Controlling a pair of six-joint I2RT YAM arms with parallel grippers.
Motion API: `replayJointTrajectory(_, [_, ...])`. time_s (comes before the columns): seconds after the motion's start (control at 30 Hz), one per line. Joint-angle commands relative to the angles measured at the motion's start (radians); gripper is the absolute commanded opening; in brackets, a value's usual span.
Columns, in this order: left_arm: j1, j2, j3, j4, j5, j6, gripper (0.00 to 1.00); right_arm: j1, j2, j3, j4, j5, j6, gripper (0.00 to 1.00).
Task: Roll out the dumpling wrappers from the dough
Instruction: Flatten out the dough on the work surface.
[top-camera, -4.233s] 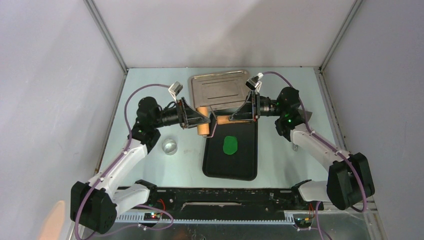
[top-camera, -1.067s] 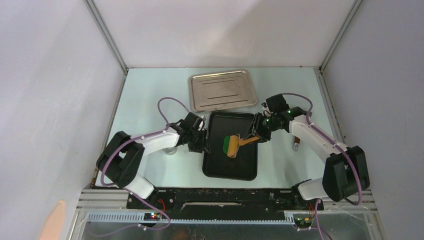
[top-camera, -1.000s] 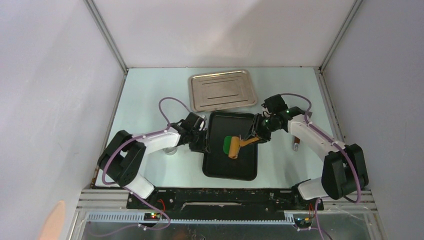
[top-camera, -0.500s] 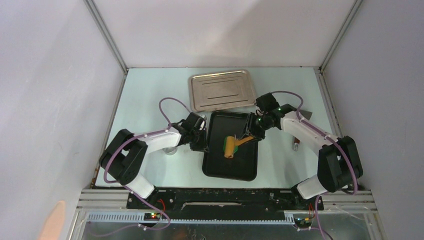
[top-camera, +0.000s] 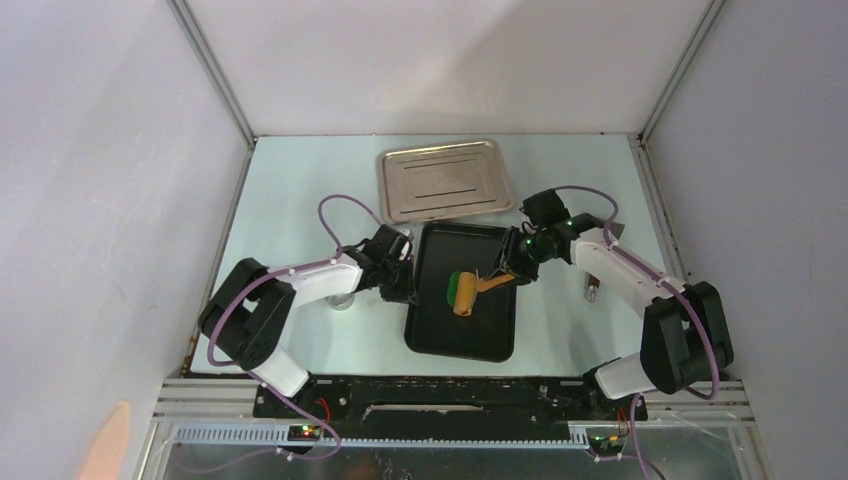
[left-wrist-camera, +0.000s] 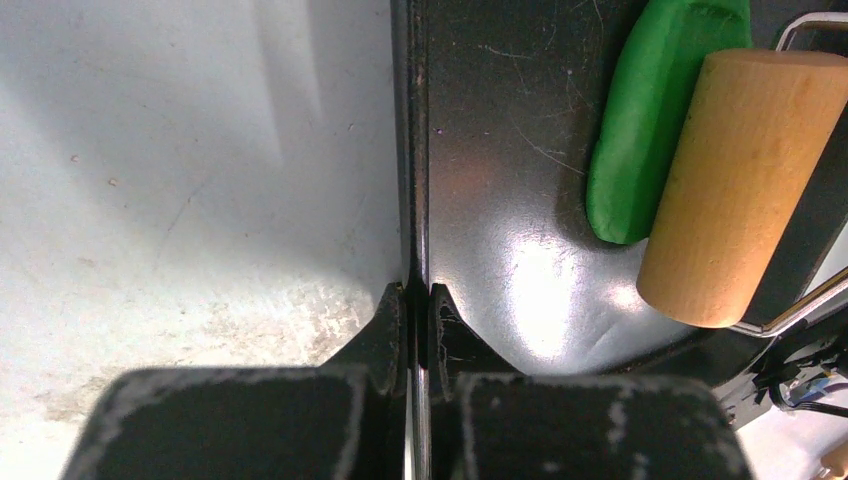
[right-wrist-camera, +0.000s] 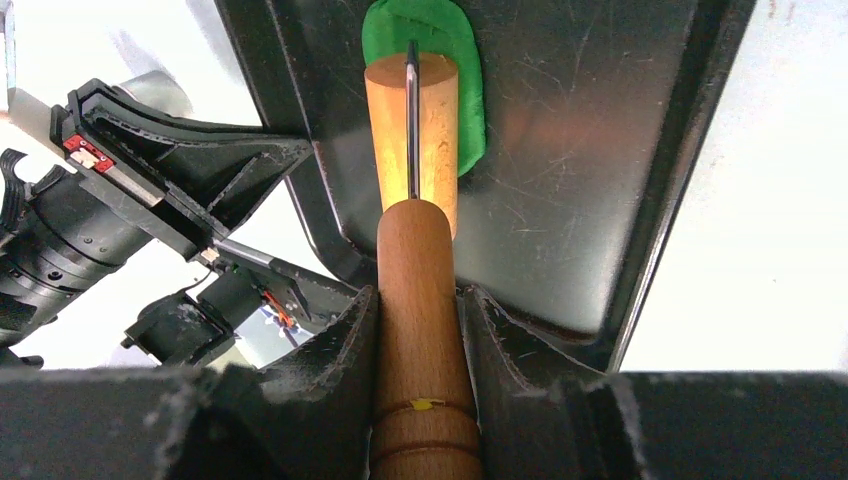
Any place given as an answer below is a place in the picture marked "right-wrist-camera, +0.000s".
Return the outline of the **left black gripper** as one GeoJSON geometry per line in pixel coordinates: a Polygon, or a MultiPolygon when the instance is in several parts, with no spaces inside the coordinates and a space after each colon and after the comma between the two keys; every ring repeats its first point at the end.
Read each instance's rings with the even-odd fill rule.
{"type": "Polygon", "coordinates": [[[151,239],[231,278],[238,308],[293,302],[324,328],[354,292],[228,240],[312,153],[304,139],[196,122],[91,80],[49,110],[49,140],[74,166],[49,187],[49,229],[63,259],[49,271],[56,316],[151,239]]]}

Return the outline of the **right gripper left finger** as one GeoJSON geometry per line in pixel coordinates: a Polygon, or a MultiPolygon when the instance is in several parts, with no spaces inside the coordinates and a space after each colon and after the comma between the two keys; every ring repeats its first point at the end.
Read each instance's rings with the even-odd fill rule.
{"type": "Polygon", "coordinates": [[[363,479],[378,297],[255,371],[1,372],[5,479],[363,479]]]}

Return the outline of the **wooden dough roller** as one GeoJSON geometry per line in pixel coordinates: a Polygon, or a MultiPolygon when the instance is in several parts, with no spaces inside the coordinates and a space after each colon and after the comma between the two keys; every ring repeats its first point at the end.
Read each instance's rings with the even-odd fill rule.
{"type": "Polygon", "coordinates": [[[458,76],[452,60],[415,43],[365,71],[383,207],[374,479],[483,475],[454,273],[458,76]]]}

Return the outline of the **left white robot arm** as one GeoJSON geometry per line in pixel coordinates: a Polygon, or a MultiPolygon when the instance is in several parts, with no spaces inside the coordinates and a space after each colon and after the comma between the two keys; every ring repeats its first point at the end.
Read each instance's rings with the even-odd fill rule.
{"type": "Polygon", "coordinates": [[[216,274],[197,297],[180,290],[145,307],[125,333],[166,366],[205,365],[268,307],[283,329],[318,332],[355,291],[231,240],[310,151],[301,138],[191,120],[171,81],[91,80],[65,105],[7,92],[5,118],[56,154],[41,180],[1,156],[1,347],[8,350],[152,240],[216,274]]]}

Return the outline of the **black plastic tray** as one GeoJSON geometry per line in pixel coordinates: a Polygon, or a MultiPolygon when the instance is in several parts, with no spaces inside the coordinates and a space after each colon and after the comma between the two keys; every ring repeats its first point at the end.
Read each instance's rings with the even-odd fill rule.
{"type": "MultiPolygon", "coordinates": [[[[381,213],[365,1],[220,1],[262,124],[311,139],[293,235],[373,282],[381,213]]],[[[589,367],[617,370],[755,5],[464,1],[485,155],[459,180],[456,275],[589,367]]]]}

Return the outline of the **green dough piece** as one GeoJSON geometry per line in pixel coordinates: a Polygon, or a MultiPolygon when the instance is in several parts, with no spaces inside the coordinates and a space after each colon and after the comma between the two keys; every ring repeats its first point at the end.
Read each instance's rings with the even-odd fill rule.
{"type": "Polygon", "coordinates": [[[367,65],[417,43],[421,52],[445,56],[458,68],[458,175],[469,173],[486,151],[484,82],[473,29],[448,0],[381,0],[367,9],[361,43],[367,65]]]}

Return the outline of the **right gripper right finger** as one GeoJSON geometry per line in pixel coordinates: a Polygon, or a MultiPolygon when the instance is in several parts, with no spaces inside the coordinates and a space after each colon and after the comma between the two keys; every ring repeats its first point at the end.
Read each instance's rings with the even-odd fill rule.
{"type": "Polygon", "coordinates": [[[488,479],[843,479],[834,372],[601,374],[467,288],[461,325],[488,479]]]}

